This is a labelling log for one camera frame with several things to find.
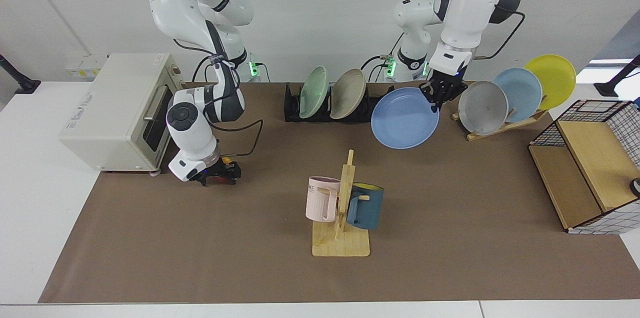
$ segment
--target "wooden plate stand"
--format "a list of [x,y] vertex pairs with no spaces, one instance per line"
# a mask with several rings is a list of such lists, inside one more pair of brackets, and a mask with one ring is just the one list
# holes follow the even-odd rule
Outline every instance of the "wooden plate stand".
[[[546,95],[544,97],[542,97],[542,102],[545,101],[546,97],[547,97]],[[509,119],[515,113],[515,111],[516,111],[516,108],[512,108],[511,111],[509,112],[509,115],[507,115],[507,119]],[[521,127],[526,127],[528,125],[535,124],[535,123],[539,122],[542,119],[542,117],[544,117],[546,115],[546,113],[548,113],[548,112],[549,112],[549,110],[538,109],[537,111],[535,111],[535,113],[533,113],[533,115],[531,115],[530,117],[528,117],[525,120],[522,120],[520,122],[515,122],[515,123],[507,123],[507,122],[505,122],[505,124],[503,124],[500,127],[500,129],[498,129],[497,131],[494,131],[491,134],[479,135],[475,131],[472,131],[471,133],[469,133],[466,136],[466,140],[469,141],[469,142],[482,140],[482,138],[495,136],[496,134],[500,134],[500,133],[504,133],[504,132],[507,132],[507,131],[511,131],[512,129],[518,129],[518,128],[521,128]],[[453,120],[455,120],[455,121],[459,121],[460,120],[460,111],[457,111],[457,112],[453,113],[451,118]]]

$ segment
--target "electrical socket panel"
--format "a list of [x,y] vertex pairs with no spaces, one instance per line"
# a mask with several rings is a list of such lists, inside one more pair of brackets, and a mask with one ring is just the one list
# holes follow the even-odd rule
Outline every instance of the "electrical socket panel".
[[71,58],[67,62],[65,69],[73,78],[93,81],[100,73],[100,70],[103,69],[103,65],[105,65],[108,58],[109,54],[90,54]]

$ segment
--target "beige plate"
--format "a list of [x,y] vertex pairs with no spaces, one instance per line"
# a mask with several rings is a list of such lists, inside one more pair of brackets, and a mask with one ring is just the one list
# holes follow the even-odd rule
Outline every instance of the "beige plate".
[[331,118],[342,120],[353,113],[364,97],[367,81],[362,70],[352,69],[343,74],[331,89]]

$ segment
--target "brown paper tabletop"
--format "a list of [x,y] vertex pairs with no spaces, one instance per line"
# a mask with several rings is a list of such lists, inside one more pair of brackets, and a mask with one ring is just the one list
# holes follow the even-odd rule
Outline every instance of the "brown paper tabletop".
[[[284,90],[242,86],[246,113],[224,126],[262,118],[265,127],[254,154],[237,159],[236,186],[183,183],[167,168],[100,174],[40,302],[640,298],[640,272],[619,236],[562,229],[528,152],[550,117],[467,142],[449,103],[425,144],[398,151],[370,124],[284,122]],[[228,154],[249,151],[254,129],[214,133]],[[316,258],[307,180],[339,178],[348,149],[356,181],[385,189],[380,225],[370,257]]]

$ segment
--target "wooden base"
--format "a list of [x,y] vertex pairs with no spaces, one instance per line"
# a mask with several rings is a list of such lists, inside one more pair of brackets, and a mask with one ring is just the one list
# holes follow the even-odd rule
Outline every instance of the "wooden base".
[[311,252],[314,257],[368,257],[369,231],[345,224],[336,232],[334,222],[313,222]]
[[[498,129],[497,131],[494,131],[491,134],[478,135],[478,134],[476,134],[476,132],[468,134],[466,136],[466,140],[469,141],[469,142],[482,140],[482,138],[495,136],[496,134],[507,132],[507,131],[510,131],[512,129],[518,129],[518,128],[522,128],[522,127],[525,127],[525,126],[528,126],[528,125],[535,124],[535,123],[539,122],[542,119],[542,117],[544,117],[544,115],[546,115],[546,113],[548,113],[548,110],[538,110],[538,111],[535,112],[534,115],[531,115],[529,118],[526,118],[525,120],[522,120],[521,122],[503,124],[502,127],[500,127],[500,129]],[[453,113],[451,118],[453,120],[455,120],[455,121],[459,121],[460,120],[459,111],[457,111],[456,113]]]

